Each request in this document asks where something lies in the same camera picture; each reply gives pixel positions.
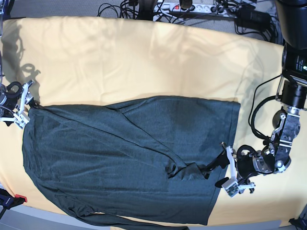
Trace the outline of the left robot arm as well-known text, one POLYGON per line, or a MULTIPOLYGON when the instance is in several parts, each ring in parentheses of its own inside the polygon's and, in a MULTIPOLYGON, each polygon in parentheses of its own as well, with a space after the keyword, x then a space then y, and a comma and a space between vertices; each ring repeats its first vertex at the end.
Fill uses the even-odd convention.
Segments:
POLYGON ((282 72, 275 96, 262 100, 251 108, 248 124, 252 133, 263 140, 263 150, 256 151, 249 145, 238 150, 222 143, 222 153, 206 168, 209 173, 216 167, 230 167, 231 176, 218 181, 215 186, 224 189, 230 197, 251 193, 255 184, 251 177, 283 173, 290 165, 293 140, 300 131, 301 110, 305 110, 307 98, 307 2, 305 0, 277 0, 275 2, 285 40, 282 72), (255 128, 256 114, 267 102, 276 100, 282 104, 272 119, 273 132, 266 136, 255 128))

